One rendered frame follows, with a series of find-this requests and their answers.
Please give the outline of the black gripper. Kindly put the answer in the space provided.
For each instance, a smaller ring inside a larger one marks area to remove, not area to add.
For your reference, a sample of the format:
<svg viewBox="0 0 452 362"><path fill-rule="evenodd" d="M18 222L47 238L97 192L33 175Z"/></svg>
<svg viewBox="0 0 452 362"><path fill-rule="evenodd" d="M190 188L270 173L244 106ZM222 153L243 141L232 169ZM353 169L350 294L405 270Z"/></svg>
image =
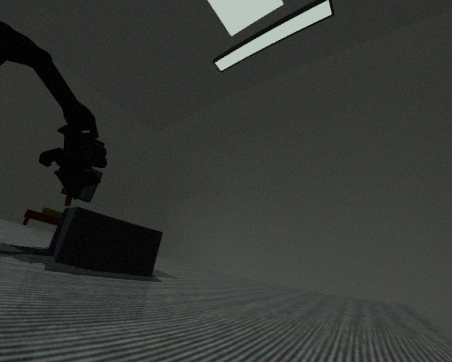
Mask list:
<svg viewBox="0 0 452 362"><path fill-rule="evenodd" d="M79 158L76 158L76 152L83 145L69 143L62 148L55 148L41 153L39 162L43 166L51 166L55 161L60 166L58 171L54 171L64 186L70 198L77 200L80 196L83 186L92 186L100 183L100 176L93 171L86 172L84 169L89 166ZM85 150L85 148L83 147Z"/></svg>

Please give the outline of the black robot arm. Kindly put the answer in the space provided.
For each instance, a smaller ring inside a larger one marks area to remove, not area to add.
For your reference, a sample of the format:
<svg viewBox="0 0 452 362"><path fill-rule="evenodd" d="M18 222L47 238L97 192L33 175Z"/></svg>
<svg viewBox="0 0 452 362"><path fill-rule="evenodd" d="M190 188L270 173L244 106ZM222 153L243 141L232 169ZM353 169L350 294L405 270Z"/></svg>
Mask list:
<svg viewBox="0 0 452 362"><path fill-rule="evenodd" d="M84 161L88 170L92 166L105 168L107 150L104 142L95 139L98 138L95 116L76 99L51 57L27 36L0 22L0 66L7 60L33 68L63 109L67 125L58 132L64 134L64 146L69 143L83 145L85 150L81 147L76 158ZM82 133L86 130L89 132Z"/></svg>

